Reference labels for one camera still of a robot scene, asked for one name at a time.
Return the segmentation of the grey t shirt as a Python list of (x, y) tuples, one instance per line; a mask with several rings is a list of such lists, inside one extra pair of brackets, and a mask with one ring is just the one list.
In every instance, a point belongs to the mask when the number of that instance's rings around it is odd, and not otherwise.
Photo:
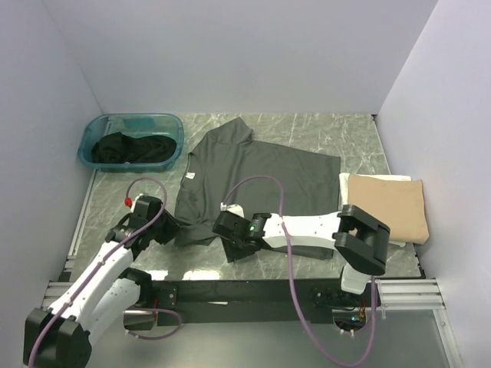
[(208, 131), (189, 152), (174, 216), (177, 247), (209, 245), (221, 202), (255, 213), (324, 215), (338, 210), (341, 159), (255, 140), (240, 117)]

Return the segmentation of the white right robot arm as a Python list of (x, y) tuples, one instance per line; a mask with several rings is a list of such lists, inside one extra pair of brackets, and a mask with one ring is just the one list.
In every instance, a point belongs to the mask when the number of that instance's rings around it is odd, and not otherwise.
[(287, 216), (256, 213), (243, 217), (240, 205), (223, 205), (213, 232), (232, 249), (269, 251), (337, 251), (347, 262), (337, 286), (338, 300), (355, 305), (371, 277), (386, 272), (390, 228), (355, 205), (326, 215)]

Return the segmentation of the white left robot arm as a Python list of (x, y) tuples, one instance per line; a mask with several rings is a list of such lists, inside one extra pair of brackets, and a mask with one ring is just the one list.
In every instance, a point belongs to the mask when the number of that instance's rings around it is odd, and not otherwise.
[(131, 265), (151, 242), (169, 242), (177, 224), (158, 198), (139, 195), (125, 202), (131, 210), (107, 233), (81, 276), (47, 308), (27, 316), (24, 365), (85, 367), (99, 337), (124, 311), (162, 313), (151, 275)]

